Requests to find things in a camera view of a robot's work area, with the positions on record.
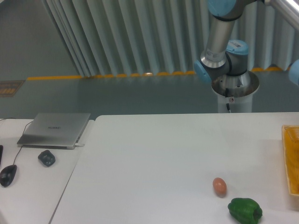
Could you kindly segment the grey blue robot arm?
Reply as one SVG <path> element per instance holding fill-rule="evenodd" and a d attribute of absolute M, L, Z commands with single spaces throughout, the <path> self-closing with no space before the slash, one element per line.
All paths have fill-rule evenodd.
<path fill-rule="evenodd" d="M 195 73 L 204 82 L 231 73 L 233 65 L 229 65 L 226 49 L 235 21 L 247 5 L 256 1 L 278 10 L 292 27 L 299 30 L 298 0 L 208 0 L 212 25 L 205 49 L 200 59 L 194 62 Z"/>

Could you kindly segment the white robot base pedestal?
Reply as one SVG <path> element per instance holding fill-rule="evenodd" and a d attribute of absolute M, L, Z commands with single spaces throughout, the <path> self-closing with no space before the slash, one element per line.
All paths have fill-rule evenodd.
<path fill-rule="evenodd" d="M 219 113 L 252 112 L 253 95 L 259 88 L 259 79 L 251 71 L 240 76 L 223 75 L 212 81 L 217 96 Z"/>

